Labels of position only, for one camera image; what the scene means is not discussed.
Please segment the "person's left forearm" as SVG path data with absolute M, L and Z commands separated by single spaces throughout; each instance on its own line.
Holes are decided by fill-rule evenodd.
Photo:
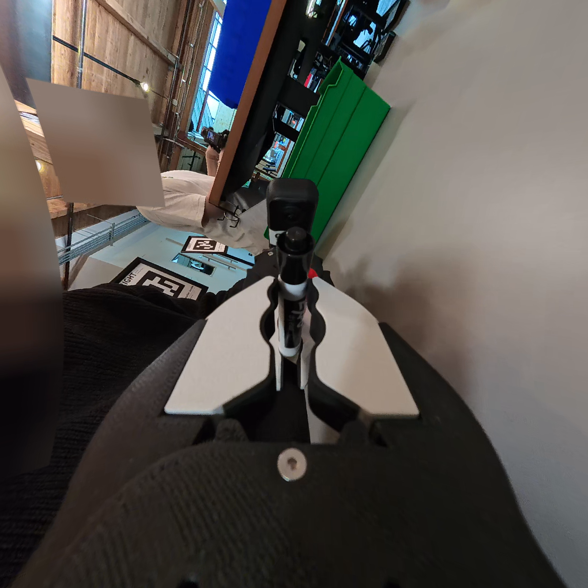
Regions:
M 64 368 L 121 352 L 135 357 L 142 348 L 163 349 L 198 320 L 259 281 L 247 275 L 228 290 L 198 300 L 173 298 L 155 286 L 105 283 L 66 291 L 63 302 Z

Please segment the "black under-desk hook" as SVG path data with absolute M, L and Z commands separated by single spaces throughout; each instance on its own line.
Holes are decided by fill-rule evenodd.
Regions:
M 234 203 L 222 202 L 218 207 L 217 222 L 226 222 L 231 229 L 235 229 L 240 224 L 240 217 L 245 209 Z

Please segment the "black dry erase marker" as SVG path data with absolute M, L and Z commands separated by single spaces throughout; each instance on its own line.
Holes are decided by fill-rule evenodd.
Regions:
M 292 227 L 277 238 L 278 348 L 283 357 L 295 357 L 302 342 L 308 274 L 314 240 L 301 227 Z

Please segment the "brown wooden desk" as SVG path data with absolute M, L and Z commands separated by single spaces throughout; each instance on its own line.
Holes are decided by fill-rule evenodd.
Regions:
M 305 86 L 326 22 L 313 17 L 313 1 L 271 1 L 239 100 L 223 159 L 210 192 L 218 205 L 248 180 L 274 131 L 275 109 L 305 118 L 319 96 Z

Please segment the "blue board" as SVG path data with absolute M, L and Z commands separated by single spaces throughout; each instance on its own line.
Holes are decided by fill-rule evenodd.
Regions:
M 237 109 L 271 1 L 227 1 L 209 91 Z

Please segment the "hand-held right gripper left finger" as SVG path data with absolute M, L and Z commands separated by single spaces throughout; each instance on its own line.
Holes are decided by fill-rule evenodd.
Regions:
M 276 393 L 276 279 L 264 277 L 212 312 L 177 379 L 167 415 L 236 417 Z

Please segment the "green plastic bin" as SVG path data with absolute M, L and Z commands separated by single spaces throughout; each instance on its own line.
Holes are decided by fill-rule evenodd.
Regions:
M 339 59 L 319 87 L 280 179 L 318 188 L 312 236 L 318 240 L 342 199 L 390 106 Z

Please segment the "small code sign stand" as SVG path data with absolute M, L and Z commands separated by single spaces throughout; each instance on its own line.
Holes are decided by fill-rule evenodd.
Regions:
M 205 236 L 189 235 L 181 254 L 226 254 L 229 247 Z

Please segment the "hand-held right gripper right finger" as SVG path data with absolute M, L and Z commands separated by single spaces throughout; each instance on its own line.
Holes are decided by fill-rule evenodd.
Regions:
M 378 320 L 319 277 L 307 289 L 311 343 L 307 397 L 312 413 L 334 430 L 353 421 L 417 419 L 409 391 Z

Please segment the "large code sign stand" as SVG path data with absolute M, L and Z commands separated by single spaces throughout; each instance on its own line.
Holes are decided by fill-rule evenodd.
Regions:
M 153 286 L 174 299 L 199 300 L 209 287 L 163 268 L 153 262 L 136 257 L 110 283 L 124 286 Z

